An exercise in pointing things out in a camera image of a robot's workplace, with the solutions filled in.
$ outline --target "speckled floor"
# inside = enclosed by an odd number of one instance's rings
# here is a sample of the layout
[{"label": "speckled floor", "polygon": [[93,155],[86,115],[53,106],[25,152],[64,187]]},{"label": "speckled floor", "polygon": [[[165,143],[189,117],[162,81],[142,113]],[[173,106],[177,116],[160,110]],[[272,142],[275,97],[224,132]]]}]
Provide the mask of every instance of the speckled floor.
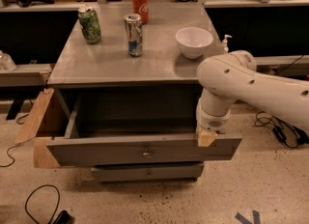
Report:
[{"label": "speckled floor", "polygon": [[[0,164],[11,162],[21,125],[6,121],[10,103],[0,102]],[[30,109],[25,102],[17,117]],[[89,169],[36,169],[33,142],[10,150],[15,163],[0,168],[0,223],[34,223],[26,214],[27,197],[37,187],[55,185],[56,212],[66,210],[74,223],[309,223],[309,147],[289,150],[271,127],[254,127],[257,110],[233,106],[227,130],[242,135],[231,161],[207,162],[197,182],[96,182]],[[55,210],[53,188],[37,191],[28,210],[47,223]]]}]

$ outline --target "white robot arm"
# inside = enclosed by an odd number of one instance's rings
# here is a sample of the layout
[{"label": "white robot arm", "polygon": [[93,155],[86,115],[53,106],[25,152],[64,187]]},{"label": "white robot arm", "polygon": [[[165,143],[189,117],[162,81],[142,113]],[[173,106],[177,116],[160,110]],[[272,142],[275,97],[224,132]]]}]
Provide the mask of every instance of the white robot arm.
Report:
[{"label": "white robot arm", "polygon": [[204,87],[197,106],[197,122],[204,129],[220,130],[230,106],[242,100],[309,134],[309,82],[255,72],[247,51],[204,60],[197,76]]}]

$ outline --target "white bottle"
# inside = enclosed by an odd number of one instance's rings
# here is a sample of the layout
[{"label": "white bottle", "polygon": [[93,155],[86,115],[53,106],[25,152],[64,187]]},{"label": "white bottle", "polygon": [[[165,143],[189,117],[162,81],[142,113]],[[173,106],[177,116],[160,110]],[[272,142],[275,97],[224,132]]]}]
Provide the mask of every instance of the white bottle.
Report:
[{"label": "white bottle", "polygon": [[222,41],[222,44],[224,46],[224,53],[228,53],[229,52],[229,47],[228,47],[228,39],[231,38],[232,36],[230,35],[225,35],[224,36],[224,40]]},{"label": "white bottle", "polygon": [[3,53],[0,50],[0,72],[11,71],[16,69],[16,64],[12,60],[11,56],[7,53]]}]

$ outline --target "drawer front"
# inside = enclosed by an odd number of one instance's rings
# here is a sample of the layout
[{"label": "drawer front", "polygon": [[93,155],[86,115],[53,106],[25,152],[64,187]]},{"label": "drawer front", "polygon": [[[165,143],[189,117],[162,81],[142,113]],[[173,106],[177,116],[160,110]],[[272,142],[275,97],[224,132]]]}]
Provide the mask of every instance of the drawer front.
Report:
[{"label": "drawer front", "polygon": [[47,147],[61,166],[95,166],[228,160],[232,158],[241,140],[239,137],[218,136],[210,146],[197,147],[192,134],[157,136],[156,139],[155,136],[136,138],[144,142],[124,139],[125,142],[116,139],[109,143],[102,138],[58,139],[49,141]]},{"label": "drawer front", "polygon": [[93,167],[92,173],[99,182],[197,179],[203,168],[204,163],[163,163]]}]

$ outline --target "white bowl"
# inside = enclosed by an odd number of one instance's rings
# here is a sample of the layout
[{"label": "white bowl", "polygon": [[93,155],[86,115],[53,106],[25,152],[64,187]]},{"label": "white bowl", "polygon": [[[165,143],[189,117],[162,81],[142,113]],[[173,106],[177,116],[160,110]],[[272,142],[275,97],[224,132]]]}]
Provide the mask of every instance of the white bowl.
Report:
[{"label": "white bowl", "polygon": [[176,41],[180,52],[186,58],[194,59],[207,51],[213,36],[205,29],[186,27],[176,33]]}]

